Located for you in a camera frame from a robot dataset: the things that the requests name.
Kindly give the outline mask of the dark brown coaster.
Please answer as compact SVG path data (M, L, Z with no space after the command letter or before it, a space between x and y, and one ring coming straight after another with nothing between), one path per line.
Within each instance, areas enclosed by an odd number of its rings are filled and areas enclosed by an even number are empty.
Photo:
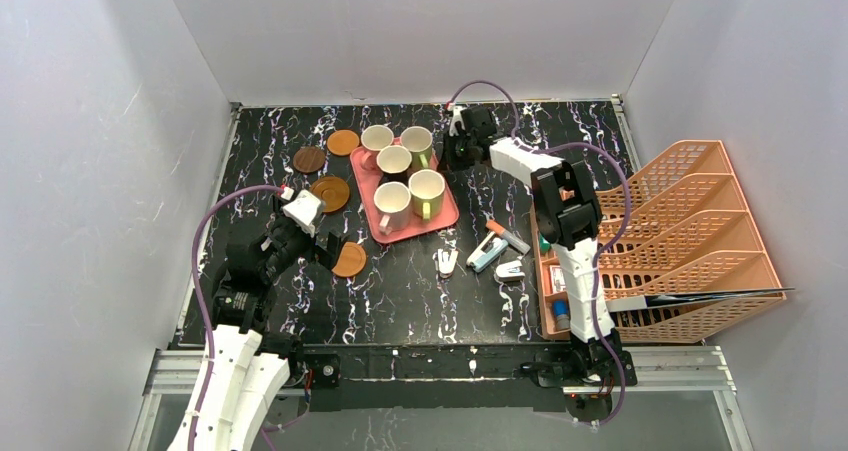
M326 160L323 149L316 146L304 146L294 154L292 167L302 174L312 174L321 170Z

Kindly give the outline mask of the pink tray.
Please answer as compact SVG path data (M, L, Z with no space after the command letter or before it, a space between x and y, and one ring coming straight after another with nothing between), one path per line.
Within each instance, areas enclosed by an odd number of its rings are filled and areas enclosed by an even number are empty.
M409 224L399 230L393 230L384 234L379 230L380 216L374 203L374 194L380 184L381 172L377 169L366 169L363 165L369 151L360 146L354 149L350 155L350 162L354 177L359 189L361 201L366 214L366 221L373 239L384 245L409 239L415 236L435 232L454 225L459 219L459 210L456 200L448 185L445 185L444 198L441 212L429 221L413 214Z

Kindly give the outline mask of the brown saucer coaster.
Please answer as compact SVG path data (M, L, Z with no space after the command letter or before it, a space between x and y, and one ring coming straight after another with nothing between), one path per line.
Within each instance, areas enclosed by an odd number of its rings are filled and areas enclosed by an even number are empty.
M350 198L349 185L337 176L319 178L310 186L310 192L324 203L324 214L342 209Z

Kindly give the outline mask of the light orange coaster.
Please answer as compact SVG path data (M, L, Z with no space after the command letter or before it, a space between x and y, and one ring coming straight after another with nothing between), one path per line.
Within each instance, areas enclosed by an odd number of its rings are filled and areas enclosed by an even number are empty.
M360 137L352 130L336 130L327 138L326 145L332 155L349 156L360 145Z

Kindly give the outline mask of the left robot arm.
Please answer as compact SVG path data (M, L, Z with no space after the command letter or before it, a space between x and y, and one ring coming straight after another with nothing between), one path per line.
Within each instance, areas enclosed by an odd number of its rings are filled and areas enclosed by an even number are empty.
M267 330L274 283L300 259L333 269L348 238L320 245L291 218L258 232L232 228L226 261L215 277L212 341L204 356L172 450L249 450L271 404L301 357L296 337Z

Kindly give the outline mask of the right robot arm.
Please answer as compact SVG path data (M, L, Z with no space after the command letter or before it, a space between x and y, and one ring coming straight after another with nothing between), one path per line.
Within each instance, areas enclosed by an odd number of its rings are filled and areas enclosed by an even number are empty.
M572 355L568 365L546 365L545 372L566 379L596 376L605 385L620 387L635 383L626 373L625 353L602 290L602 209L586 164L570 164L500 133L483 106L449 105L448 110L439 170L487 164L529 186L537 230L557 257L567 296L554 302L552 312L569 312Z

